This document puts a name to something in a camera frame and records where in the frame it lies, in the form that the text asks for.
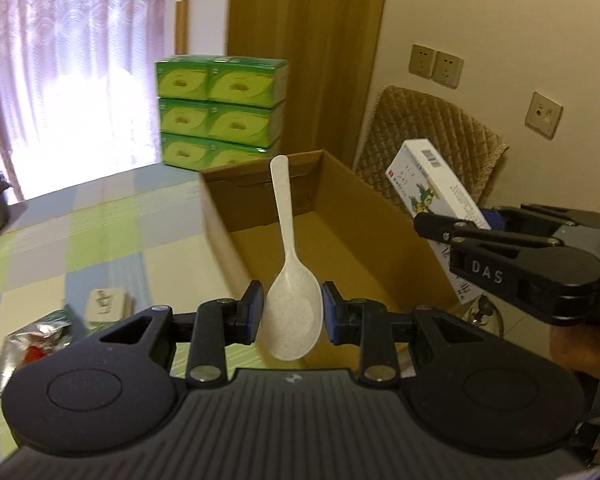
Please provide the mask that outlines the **person right hand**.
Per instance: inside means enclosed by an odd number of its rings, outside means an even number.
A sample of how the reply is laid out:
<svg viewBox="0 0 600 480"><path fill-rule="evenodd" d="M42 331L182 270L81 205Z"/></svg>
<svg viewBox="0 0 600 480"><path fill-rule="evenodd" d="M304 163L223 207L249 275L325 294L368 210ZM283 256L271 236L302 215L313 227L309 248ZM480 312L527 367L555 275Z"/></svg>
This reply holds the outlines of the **person right hand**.
<svg viewBox="0 0 600 480"><path fill-rule="evenodd" d="M585 392L585 414L571 438L570 450L585 463L600 465L600 330L552 327L550 356L573 372Z"/></svg>

